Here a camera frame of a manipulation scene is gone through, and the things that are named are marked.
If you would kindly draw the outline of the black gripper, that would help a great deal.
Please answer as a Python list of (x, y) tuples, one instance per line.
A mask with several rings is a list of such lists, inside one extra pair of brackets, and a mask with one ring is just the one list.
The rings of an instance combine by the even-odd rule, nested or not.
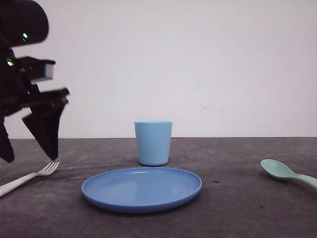
[[(0, 114), (9, 116), (22, 108), (31, 113), (22, 120), (51, 160), (58, 158), (58, 129), (61, 114), (68, 103), (67, 88), (41, 92), (37, 83), (21, 75), (12, 49), (0, 50)], [(0, 157), (14, 161), (14, 152), (0, 117)]]

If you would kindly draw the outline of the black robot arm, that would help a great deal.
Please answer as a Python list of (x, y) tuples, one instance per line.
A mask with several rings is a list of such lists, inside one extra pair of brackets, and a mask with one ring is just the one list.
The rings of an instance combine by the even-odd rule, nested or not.
[(0, 157), (11, 163), (14, 151), (4, 119), (23, 108), (31, 114), (22, 120), (46, 155), (58, 158), (58, 128), (67, 104), (67, 88), (41, 92), (38, 81), (53, 78), (54, 60), (17, 58), (13, 48), (44, 41), (49, 22), (43, 8), (34, 0), (0, 2)]

